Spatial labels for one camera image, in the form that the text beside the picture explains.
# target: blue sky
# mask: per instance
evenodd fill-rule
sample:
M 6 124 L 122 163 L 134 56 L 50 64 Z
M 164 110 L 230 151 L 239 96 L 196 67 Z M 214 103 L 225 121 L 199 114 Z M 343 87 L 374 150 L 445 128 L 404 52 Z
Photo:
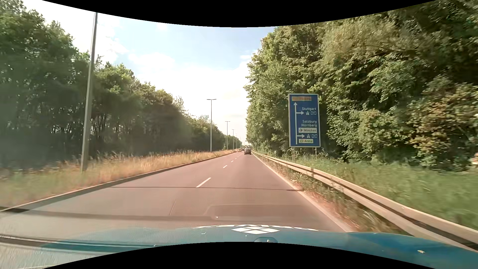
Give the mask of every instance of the blue sky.
M 90 49 L 93 12 L 42 0 L 24 0 L 50 22 L 56 20 L 80 51 Z M 181 96 L 193 115 L 210 114 L 226 133 L 246 138 L 249 105 L 243 86 L 246 64 L 273 27 L 221 28 L 148 22 L 107 14 L 98 16 L 96 53 L 105 61 L 124 63 L 143 82 Z

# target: blue direction sign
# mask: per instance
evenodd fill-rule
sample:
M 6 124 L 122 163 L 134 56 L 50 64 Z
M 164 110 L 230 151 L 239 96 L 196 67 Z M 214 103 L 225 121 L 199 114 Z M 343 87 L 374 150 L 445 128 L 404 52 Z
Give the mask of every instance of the blue direction sign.
M 319 95 L 289 93 L 289 146 L 320 147 Z

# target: tall grass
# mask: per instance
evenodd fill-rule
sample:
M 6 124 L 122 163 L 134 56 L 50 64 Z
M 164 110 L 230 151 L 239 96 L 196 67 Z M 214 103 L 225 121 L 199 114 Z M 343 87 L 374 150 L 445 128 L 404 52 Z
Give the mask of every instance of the tall grass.
M 338 176 L 419 211 L 478 229 L 476 169 L 443 172 L 401 164 L 343 163 L 324 157 L 316 159 L 310 155 L 300 156 L 294 162 Z M 314 178 L 289 170 L 286 168 L 284 173 L 299 182 L 304 189 L 317 192 L 333 202 L 336 210 L 361 226 L 361 230 L 397 232 L 397 227 L 344 194 Z
M 0 207 L 12 207 L 101 183 L 232 152 L 233 150 L 187 151 L 155 154 L 147 157 L 128 157 L 116 154 L 90 160 L 88 169 L 84 173 L 80 172 L 79 160 L 58 163 L 54 167 L 44 167 L 39 170 L 4 170 L 0 173 Z

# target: utility pole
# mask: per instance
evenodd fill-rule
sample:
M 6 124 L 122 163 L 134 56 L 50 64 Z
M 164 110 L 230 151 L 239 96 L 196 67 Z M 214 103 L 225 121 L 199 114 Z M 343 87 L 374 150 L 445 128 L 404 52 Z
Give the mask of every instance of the utility pole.
M 231 122 L 231 121 L 225 121 L 226 122 L 226 150 L 229 150 L 229 144 L 228 144 L 228 131 L 229 131 L 229 128 L 228 128 L 228 123 Z
M 93 34 L 91 37 L 91 59 L 88 72 L 87 96 L 85 101 L 85 121 L 83 123 L 83 144 L 81 147 L 81 172 L 86 171 L 88 167 L 88 148 L 91 131 L 91 106 L 93 103 L 93 72 L 95 71 L 95 46 L 96 46 L 96 26 L 98 23 L 98 12 L 93 16 Z
M 211 152 L 212 152 L 212 100 L 215 100 L 215 99 L 208 99 L 208 100 L 211 100 Z

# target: asphalt road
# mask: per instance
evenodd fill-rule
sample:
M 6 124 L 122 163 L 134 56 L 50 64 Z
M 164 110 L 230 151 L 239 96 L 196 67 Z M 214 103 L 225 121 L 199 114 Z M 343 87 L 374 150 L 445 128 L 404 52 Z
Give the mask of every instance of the asphalt road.
M 60 240 L 113 228 L 219 224 L 344 231 L 254 155 L 237 152 L 31 212 L 1 213 L 0 234 Z

